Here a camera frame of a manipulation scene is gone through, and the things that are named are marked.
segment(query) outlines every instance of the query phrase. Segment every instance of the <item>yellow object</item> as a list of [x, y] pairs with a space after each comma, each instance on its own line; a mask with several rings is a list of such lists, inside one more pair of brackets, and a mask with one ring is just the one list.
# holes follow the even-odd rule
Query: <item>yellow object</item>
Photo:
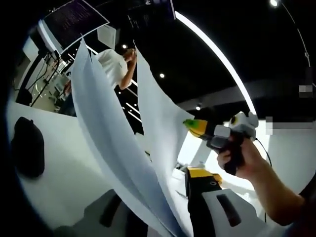
[[200, 119], [187, 119], [183, 123], [193, 136], [200, 137], [205, 134], [207, 121]]
[[207, 170], [203, 168], [196, 168], [196, 167], [188, 167], [188, 171], [190, 172], [191, 178], [198, 178], [198, 177], [207, 177], [207, 176], [213, 176], [214, 179], [221, 185], [223, 182], [222, 177], [219, 174], [213, 174], [211, 172], [208, 172]]

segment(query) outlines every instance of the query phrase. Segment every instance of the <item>green object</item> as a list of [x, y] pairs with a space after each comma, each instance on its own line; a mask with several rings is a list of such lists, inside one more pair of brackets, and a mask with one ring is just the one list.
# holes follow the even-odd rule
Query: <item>green object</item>
[[187, 127], [188, 129], [190, 128], [198, 128], [198, 120], [194, 120], [194, 119], [187, 119], [183, 122], [183, 124], [185, 125], [185, 127]]

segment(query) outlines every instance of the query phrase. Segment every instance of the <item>white shirt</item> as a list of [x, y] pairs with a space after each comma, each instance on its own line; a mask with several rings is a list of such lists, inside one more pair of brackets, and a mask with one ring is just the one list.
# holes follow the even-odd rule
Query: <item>white shirt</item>
[[128, 71], [127, 63], [123, 56], [116, 53], [113, 49], [106, 49], [97, 54], [96, 58], [108, 76], [112, 88], [115, 88]]

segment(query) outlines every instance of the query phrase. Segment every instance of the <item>white paper sheet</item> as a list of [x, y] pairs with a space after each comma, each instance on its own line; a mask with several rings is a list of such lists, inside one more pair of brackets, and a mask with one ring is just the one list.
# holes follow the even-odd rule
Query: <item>white paper sheet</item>
[[171, 175], [188, 133], [183, 121], [193, 116], [175, 105], [162, 91], [148, 63], [137, 51], [138, 107], [145, 137], [150, 143], [151, 159], [173, 214], [185, 233], [192, 235], [186, 202], [171, 184]]
[[119, 100], [84, 41], [72, 71], [76, 114], [87, 143], [116, 193], [162, 236], [181, 236], [149, 159], [139, 147]]

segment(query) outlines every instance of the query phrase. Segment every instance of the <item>person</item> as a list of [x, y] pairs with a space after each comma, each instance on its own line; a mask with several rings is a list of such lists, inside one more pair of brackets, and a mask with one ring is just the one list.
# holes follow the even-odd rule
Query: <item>person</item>
[[[309, 203], [306, 208], [305, 199], [292, 192], [280, 181], [251, 140], [244, 140], [241, 151], [244, 165], [238, 168], [236, 176], [251, 182], [265, 212], [273, 221], [282, 226], [293, 223], [285, 236], [297, 236], [295, 233], [298, 233], [298, 230], [300, 230], [299, 236], [309, 236], [312, 231], [315, 231], [315, 217], [310, 211], [310, 209], [315, 209], [315, 202]], [[217, 157], [222, 169], [230, 159], [230, 151], [222, 152]]]
[[[137, 51], [135, 49], [128, 49], [123, 55], [116, 53], [113, 49], [106, 49], [97, 54], [96, 58], [113, 89], [118, 85], [121, 90], [124, 90], [132, 84], [137, 63]], [[59, 113], [75, 117], [76, 112], [71, 90], [71, 81], [68, 81], [63, 90], [64, 95], [68, 94], [68, 97], [61, 106]]]

